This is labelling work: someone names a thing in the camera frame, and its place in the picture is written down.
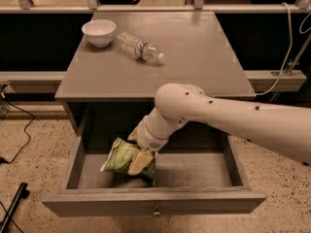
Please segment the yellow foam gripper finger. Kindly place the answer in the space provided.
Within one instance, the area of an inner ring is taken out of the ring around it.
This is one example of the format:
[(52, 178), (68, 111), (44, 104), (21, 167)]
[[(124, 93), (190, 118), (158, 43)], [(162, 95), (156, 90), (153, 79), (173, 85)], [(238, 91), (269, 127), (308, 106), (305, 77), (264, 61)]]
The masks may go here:
[(154, 155), (147, 150), (137, 150), (135, 151), (132, 161), (129, 165), (128, 174), (135, 176), (143, 171), (150, 162), (153, 160)]
[(129, 136), (127, 137), (129, 142), (136, 142), (137, 141), (137, 129), (134, 129)]

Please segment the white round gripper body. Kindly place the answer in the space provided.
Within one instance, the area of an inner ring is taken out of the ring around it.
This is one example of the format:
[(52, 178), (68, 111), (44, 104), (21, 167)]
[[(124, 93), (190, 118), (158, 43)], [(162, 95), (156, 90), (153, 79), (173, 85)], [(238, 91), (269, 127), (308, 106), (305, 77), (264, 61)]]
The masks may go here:
[(164, 118), (144, 117), (137, 126), (136, 138), (141, 149), (159, 151), (168, 142), (169, 125)]

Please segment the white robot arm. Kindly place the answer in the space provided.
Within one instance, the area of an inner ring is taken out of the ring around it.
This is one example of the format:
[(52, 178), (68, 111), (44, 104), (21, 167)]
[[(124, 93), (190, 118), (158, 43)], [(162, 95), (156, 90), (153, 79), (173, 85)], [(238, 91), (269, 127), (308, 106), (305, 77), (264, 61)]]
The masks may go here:
[(158, 151), (190, 121), (311, 164), (311, 109), (210, 97), (191, 84), (161, 86), (155, 93), (154, 109), (128, 139), (142, 150)]

